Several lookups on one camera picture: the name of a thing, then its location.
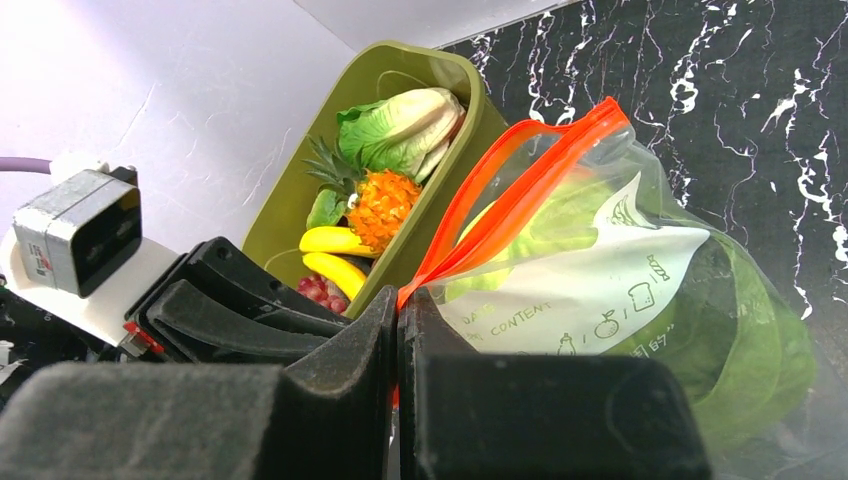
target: green lettuce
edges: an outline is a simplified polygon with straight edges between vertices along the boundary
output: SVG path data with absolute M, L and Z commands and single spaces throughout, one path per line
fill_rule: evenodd
M 339 112 L 339 147 L 347 158 L 361 152 L 366 169 L 391 170 L 421 183 L 447 154 L 464 114 L 447 89 L 410 90 Z
M 597 179 L 569 178 L 485 270 L 449 281 L 445 300 L 497 290 L 522 260 L 588 248 L 597 239 L 591 227 L 595 212 L 611 195 Z M 736 448 L 801 404 L 816 377 L 812 340 L 738 243 L 692 220 L 676 204 L 651 212 L 655 209 L 645 207 L 656 202 L 648 195 L 640 191 L 640 210 L 664 225 L 706 229 L 710 238 L 695 252 L 671 303 L 606 353 L 628 355 L 667 334 L 666 346 L 652 357 L 682 385 L 708 449 Z

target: black marble wall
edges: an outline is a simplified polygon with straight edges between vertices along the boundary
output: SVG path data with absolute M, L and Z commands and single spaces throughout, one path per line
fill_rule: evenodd
M 846 23 L 844 0 L 582 0 L 447 50 L 510 122 L 617 99 L 678 201 L 749 249 L 848 378 Z

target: red component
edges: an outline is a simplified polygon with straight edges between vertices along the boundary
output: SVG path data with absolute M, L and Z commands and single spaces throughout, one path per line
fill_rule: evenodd
M 135 322 L 127 322 L 124 324 L 124 330 L 130 332 L 130 335 L 137 335 L 141 340 L 150 347 L 150 351 L 153 353 L 165 353 L 165 347 L 159 344 L 156 340 L 153 339 L 150 335 L 145 333 L 141 327 L 138 326 Z

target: pineapple leaves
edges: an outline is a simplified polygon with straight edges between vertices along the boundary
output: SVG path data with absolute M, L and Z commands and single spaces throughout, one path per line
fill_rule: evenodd
M 315 178 L 317 178 L 317 179 L 319 179 L 319 180 L 321 180 L 325 183 L 328 183 L 330 185 L 335 185 L 335 186 L 339 186 L 339 187 L 342 185 L 339 182 L 338 178 L 334 177 L 333 175 L 331 175 L 327 172 L 323 172 L 321 170 L 307 170 L 306 174 L 312 175 L 313 177 L 315 177 Z
M 361 152 L 354 158 L 345 158 L 338 139 L 333 148 L 330 148 L 321 137 L 317 139 L 308 137 L 308 139 L 318 159 L 303 160 L 310 167 L 305 173 L 322 182 L 321 190 L 330 189 L 338 194 L 343 202 L 346 202 L 365 178 Z

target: orange zipper seal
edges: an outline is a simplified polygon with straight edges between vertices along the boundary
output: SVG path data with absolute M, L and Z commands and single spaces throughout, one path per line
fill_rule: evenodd
M 597 143 L 629 125 L 618 103 L 607 98 L 580 120 L 563 126 L 524 120 L 506 131 L 486 152 L 457 190 L 445 211 L 412 282 L 400 289 L 398 309 L 422 285 L 477 268 L 506 248 L 527 225 L 551 192 Z M 544 133 L 561 134 L 547 152 L 501 195 L 457 245 L 468 212 L 491 179 L 518 147 Z

